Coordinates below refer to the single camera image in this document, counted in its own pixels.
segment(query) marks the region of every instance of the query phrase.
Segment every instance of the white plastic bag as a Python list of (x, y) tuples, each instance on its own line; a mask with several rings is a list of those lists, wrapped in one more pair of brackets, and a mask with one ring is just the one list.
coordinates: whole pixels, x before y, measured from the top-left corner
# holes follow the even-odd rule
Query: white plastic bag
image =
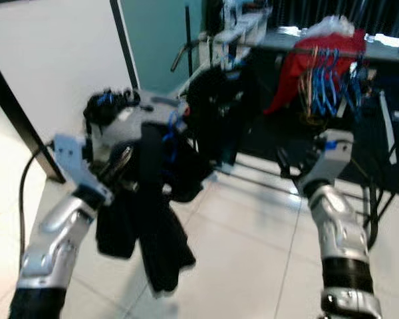
[(343, 15), (339, 18), (336, 15), (325, 17), (322, 21), (308, 28), (303, 38), (322, 37), (331, 33), (339, 33), (347, 37), (353, 37), (354, 25)]

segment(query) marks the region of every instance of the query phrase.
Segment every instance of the wire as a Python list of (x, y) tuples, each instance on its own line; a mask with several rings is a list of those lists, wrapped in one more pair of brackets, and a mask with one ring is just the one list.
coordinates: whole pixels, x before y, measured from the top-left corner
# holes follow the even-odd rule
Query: wire
[(47, 147), (52, 147), (53, 142), (49, 142), (44, 147), (39, 147), (32, 154), (31, 158), (27, 162), (21, 176), (21, 182), (19, 184), (19, 270), (22, 268), (23, 256), (25, 253), (25, 214), (24, 214), (24, 186), (27, 178), (28, 170), (33, 163), (34, 159)]
[[(375, 156), (372, 154), (372, 152), (370, 152), (369, 150), (366, 149), (366, 147), (364, 147), (363, 145), (361, 145), (358, 142), (351, 142), (349, 140), (336, 140), (336, 142), (344, 142), (344, 143), (348, 143), (348, 144), (356, 144), (359, 145), (360, 147), (358, 149), (360, 150), (365, 150), (369, 157), (375, 162), (377, 170), (378, 170), (378, 174), (380, 175), (380, 194), (378, 195), (378, 199), (375, 197), (375, 193), (376, 193), (376, 184), (374, 183), (374, 180), (372, 178), (372, 176), (369, 176), (369, 174), (367, 174), (365, 172), (365, 170), (358, 164), (358, 162), (351, 157), (352, 163), (356, 166), (356, 168), (361, 172), (361, 174), (367, 179), (367, 181), (369, 182), (369, 187), (370, 187), (370, 215), (368, 216), (367, 219), (365, 219), (364, 222), (364, 229), (366, 229), (368, 227), (368, 225), (370, 224), (370, 232), (369, 232), (369, 237), (368, 237), (368, 250), (370, 251), (377, 239), (377, 235), (378, 235), (378, 222), (380, 220), (379, 216), (378, 216), (378, 206), (381, 202), (384, 190), (382, 188), (382, 185), (384, 185), (384, 174), (383, 171), (381, 170), (381, 166), (379, 161), (375, 158)], [(387, 210), (388, 205), (390, 204), (391, 200), (388, 201), (388, 203), (386, 203), (386, 205), (383, 208), (383, 212), (385, 212), (385, 210)]]

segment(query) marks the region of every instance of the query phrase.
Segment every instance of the white wall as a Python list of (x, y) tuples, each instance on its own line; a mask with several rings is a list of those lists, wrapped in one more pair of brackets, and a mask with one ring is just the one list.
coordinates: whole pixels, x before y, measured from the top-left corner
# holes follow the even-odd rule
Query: white wall
[(93, 92), (130, 86), (109, 0), (1, 4), (0, 70), (44, 141), (80, 132)]

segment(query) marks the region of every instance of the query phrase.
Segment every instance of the black cable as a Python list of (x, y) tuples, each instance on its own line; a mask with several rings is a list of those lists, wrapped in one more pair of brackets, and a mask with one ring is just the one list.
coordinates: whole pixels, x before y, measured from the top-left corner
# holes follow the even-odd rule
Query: black cable
[(378, 211), (377, 211), (376, 188), (373, 181), (370, 184), (370, 236), (368, 238), (368, 250), (374, 246), (378, 236)]
[(22, 268), (22, 258), (25, 253), (25, 214), (24, 214), (24, 186), (25, 180), (27, 178), (28, 170), (33, 163), (34, 159), (45, 150), (47, 147), (51, 147), (53, 142), (48, 143), (45, 145), (44, 148), (38, 148), (29, 159), (28, 163), (26, 164), (22, 176), (21, 182), (19, 184), (19, 270)]

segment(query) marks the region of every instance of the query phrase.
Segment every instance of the teal wall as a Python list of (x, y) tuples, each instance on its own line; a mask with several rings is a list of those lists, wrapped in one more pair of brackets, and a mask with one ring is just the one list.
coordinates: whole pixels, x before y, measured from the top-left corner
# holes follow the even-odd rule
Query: teal wall
[[(188, 79), (185, 54), (174, 73), (173, 60), (186, 42), (185, 5), (190, 6), (191, 34), (196, 39), (201, 30), (203, 0), (122, 0), (122, 11), (140, 86), (167, 94)], [(194, 51), (194, 70), (198, 50)]]

